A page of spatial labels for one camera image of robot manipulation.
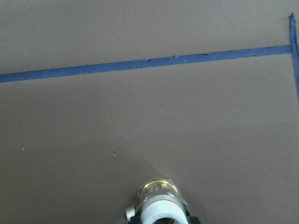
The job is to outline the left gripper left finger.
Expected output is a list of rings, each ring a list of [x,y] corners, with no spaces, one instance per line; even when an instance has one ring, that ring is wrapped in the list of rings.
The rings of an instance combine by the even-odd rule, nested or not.
[[[135,213],[129,221],[130,224],[143,224],[142,222],[142,217],[141,217],[141,212]]]

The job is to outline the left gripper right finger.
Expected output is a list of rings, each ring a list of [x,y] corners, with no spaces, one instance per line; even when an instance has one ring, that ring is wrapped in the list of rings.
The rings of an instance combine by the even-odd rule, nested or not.
[[[186,213],[186,219],[188,224],[200,224],[200,219],[197,216],[192,216],[189,211]]]

